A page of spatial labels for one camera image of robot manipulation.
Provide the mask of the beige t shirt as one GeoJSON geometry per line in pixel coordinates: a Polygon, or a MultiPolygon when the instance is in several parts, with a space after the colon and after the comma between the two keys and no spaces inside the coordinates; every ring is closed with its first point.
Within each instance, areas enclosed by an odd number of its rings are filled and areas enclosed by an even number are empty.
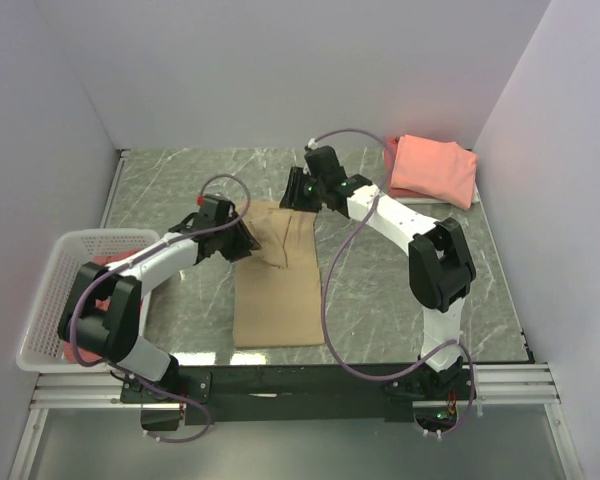
{"type": "Polygon", "coordinates": [[[244,217],[260,244],[237,262],[233,341],[237,348],[318,346],[321,275],[312,212],[254,201],[244,217]]]}

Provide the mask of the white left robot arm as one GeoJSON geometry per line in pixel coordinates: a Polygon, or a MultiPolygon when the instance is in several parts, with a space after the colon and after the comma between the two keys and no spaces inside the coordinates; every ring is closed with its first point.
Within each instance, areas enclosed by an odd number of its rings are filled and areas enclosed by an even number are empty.
{"type": "Polygon", "coordinates": [[[159,402],[186,394],[188,381],[173,355],[141,335],[145,297],[180,270],[216,253],[237,262],[260,248],[232,201],[202,195],[198,206],[145,249],[106,265],[83,264],[57,328],[76,362],[106,362],[141,377],[146,392],[159,402]]]}

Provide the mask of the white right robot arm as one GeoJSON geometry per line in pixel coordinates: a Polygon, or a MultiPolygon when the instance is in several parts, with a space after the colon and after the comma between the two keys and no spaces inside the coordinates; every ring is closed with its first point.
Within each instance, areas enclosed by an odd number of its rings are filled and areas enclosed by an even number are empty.
{"type": "Polygon", "coordinates": [[[437,221],[406,207],[360,174],[347,175],[330,146],[309,145],[304,158],[304,167],[290,170],[281,207],[312,213],[327,207],[404,252],[409,287],[422,307],[423,342],[414,365],[382,379],[415,395],[444,397],[460,379],[461,316],[476,278],[462,227],[452,218],[437,221]]]}

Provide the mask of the folded salmon pink shirt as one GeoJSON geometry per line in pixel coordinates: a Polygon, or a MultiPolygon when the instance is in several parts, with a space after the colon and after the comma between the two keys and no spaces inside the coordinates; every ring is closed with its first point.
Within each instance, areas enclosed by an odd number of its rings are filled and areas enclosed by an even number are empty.
{"type": "Polygon", "coordinates": [[[397,155],[393,187],[425,193],[463,210],[473,204],[478,156],[472,151],[454,141],[422,146],[402,140],[397,155]]]}

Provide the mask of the red shirt in basket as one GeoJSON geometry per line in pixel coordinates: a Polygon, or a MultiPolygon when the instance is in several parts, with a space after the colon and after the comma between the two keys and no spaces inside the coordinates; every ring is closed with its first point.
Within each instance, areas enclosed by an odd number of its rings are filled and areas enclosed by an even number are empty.
{"type": "MultiPolygon", "coordinates": [[[[124,252],[121,252],[118,254],[114,254],[114,255],[100,255],[100,256],[94,257],[92,262],[95,264],[98,264],[100,266],[106,266],[110,263],[124,260],[127,257],[130,257],[138,252],[139,252],[139,249],[133,249],[133,250],[127,250],[127,251],[124,251],[124,252]]],[[[109,302],[110,302],[109,298],[107,298],[106,300],[98,300],[98,301],[96,301],[96,305],[103,310],[107,310],[109,302]]],[[[68,363],[73,363],[73,364],[77,363],[77,360],[75,359],[75,356],[73,354],[73,350],[71,348],[69,341],[62,341],[62,350],[63,350],[64,359],[68,363]]],[[[79,351],[81,357],[86,362],[100,362],[101,361],[101,357],[97,354],[86,351],[82,348],[78,348],[78,351],[79,351]]]]}

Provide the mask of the black base beam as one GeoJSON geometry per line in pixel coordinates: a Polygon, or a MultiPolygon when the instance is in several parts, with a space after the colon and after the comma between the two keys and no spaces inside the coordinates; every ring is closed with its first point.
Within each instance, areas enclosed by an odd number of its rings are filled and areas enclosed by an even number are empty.
{"type": "Polygon", "coordinates": [[[369,364],[360,379],[338,365],[183,366],[187,396],[200,409],[185,405],[179,414],[187,425],[217,422],[382,419],[423,421],[448,430],[457,405],[475,391],[469,369],[456,363],[436,373],[423,365],[389,379],[395,364],[369,364]]]}

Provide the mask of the white plastic laundry basket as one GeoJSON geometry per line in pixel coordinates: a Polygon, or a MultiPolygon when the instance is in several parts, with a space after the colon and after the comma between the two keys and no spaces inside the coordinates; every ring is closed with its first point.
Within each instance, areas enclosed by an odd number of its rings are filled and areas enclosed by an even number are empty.
{"type": "Polygon", "coordinates": [[[79,268],[97,257],[142,250],[159,240],[150,229],[85,229],[56,241],[29,313],[16,363],[40,374],[83,374],[88,370],[65,358],[57,328],[79,268]]]}

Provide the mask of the aluminium left side rail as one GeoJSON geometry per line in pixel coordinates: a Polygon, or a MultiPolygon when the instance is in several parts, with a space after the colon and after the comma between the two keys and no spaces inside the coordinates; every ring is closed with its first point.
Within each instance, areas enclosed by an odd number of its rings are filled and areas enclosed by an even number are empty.
{"type": "Polygon", "coordinates": [[[125,165],[127,163],[128,160],[128,156],[129,156],[129,149],[121,149],[118,151],[119,153],[119,158],[116,164],[116,169],[114,172],[114,176],[113,179],[111,181],[110,184],[110,188],[108,191],[108,195],[106,198],[106,202],[104,205],[104,210],[103,210],[103,214],[100,220],[100,224],[99,227],[100,228],[105,228],[107,226],[107,223],[109,221],[110,218],[110,214],[111,214],[111,209],[112,209],[112,205],[115,201],[115,197],[119,188],[119,183],[120,183],[120,179],[123,173],[123,170],[125,168],[125,165]]]}

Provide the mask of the aluminium rail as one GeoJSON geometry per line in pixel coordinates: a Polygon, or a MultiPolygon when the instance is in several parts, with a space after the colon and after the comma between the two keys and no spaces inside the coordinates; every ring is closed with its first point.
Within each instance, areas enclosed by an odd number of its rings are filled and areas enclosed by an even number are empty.
{"type": "Polygon", "coordinates": [[[108,195],[106,198],[106,202],[104,205],[104,210],[103,210],[103,214],[100,220],[100,224],[99,227],[100,228],[105,228],[107,226],[107,223],[109,221],[110,218],[110,214],[111,214],[111,209],[112,209],[112,205],[115,201],[115,197],[119,188],[119,183],[120,183],[120,179],[123,173],[123,170],[125,168],[125,165],[127,163],[128,160],[128,156],[129,156],[129,149],[121,149],[118,151],[119,153],[119,158],[116,164],[116,169],[114,172],[114,176],[113,179],[111,181],[110,184],[110,188],[108,191],[108,195]]]}
{"type": "MultiPolygon", "coordinates": [[[[458,377],[442,385],[416,379],[366,381],[335,365],[317,366],[193,366],[184,372],[194,385],[191,396],[209,407],[223,399],[243,400],[373,400],[412,401],[416,405],[459,404],[473,398],[481,405],[558,404],[560,396],[545,364],[478,364],[463,367],[458,377]]],[[[109,373],[42,374],[34,388],[33,409],[169,408],[177,404],[152,394],[137,381],[122,381],[109,373]]]]}

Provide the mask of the aluminium front rail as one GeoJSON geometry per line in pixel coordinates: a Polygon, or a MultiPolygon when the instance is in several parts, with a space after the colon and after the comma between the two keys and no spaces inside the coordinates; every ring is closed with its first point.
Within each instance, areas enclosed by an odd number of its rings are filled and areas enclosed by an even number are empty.
{"type": "MultiPolygon", "coordinates": [[[[442,385],[416,379],[366,381],[335,365],[317,366],[193,366],[184,372],[194,385],[191,396],[209,407],[223,399],[243,400],[373,400],[412,401],[416,405],[459,404],[473,398],[481,405],[558,404],[560,396],[545,364],[478,364],[463,367],[458,377],[442,385]]],[[[122,381],[109,373],[42,374],[34,388],[33,409],[169,408],[177,404],[152,394],[137,381],[122,381]]]]}

